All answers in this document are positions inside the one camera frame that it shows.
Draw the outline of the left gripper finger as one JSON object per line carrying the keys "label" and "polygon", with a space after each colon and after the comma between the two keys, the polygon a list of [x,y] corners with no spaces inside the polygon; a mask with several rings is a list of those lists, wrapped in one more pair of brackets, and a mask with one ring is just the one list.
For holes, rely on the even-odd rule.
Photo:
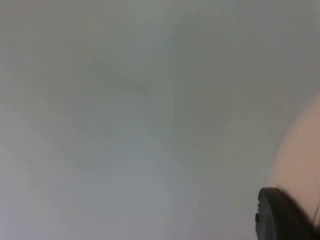
{"label": "left gripper finger", "polygon": [[285,192],[263,187],[258,193],[255,232],[258,240],[318,240],[315,227],[301,207]]}

